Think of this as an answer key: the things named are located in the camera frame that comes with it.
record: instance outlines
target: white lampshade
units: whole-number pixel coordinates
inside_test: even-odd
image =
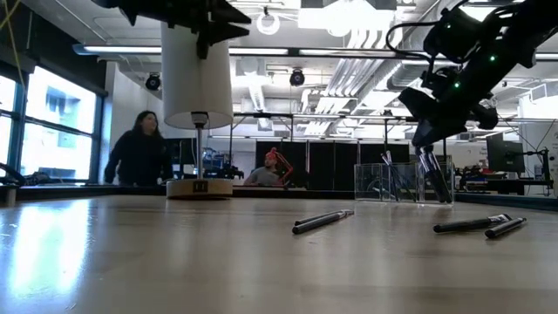
[[[233,121],[230,65],[226,42],[209,48],[208,58],[196,52],[197,35],[189,29],[161,25],[162,86],[165,123],[195,129],[191,113],[208,113],[205,128],[227,126]]]

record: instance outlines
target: person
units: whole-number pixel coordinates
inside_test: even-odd
[[[173,177],[171,156],[154,112],[140,113],[133,129],[116,142],[105,168],[105,182],[113,182],[117,166],[123,186],[155,186],[159,178]]]
[[[252,174],[244,181],[245,186],[271,187],[280,185],[279,175],[276,174],[277,158],[274,151],[265,155],[264,167],[252,171]]]

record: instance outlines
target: black jacket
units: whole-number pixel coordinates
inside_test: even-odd
[[[105,181],[112,183],[116,166],[119,165],[121,184],[152,186],[157,179],[173,177],[171,156],[162,138],[128,131],[120,137],[111,152],[105,168]]]

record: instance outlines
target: woman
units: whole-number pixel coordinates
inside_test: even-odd
[[[160,135],[157,115],[144,111],[132,131],[120,137],[105,169],[105,181],[112,183],[119,164],[119,182],[125,186],[154,186],[157,179],[173,177],[171,157]]]

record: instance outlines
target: clear acrylic container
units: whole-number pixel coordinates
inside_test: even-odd
[[[394,163],[395,171],[385,164],[355,165],[355,199],[439,203],[420,162]],[[439,164],[446,178],[452,200],[455,199],[455,175],[451,161]]]

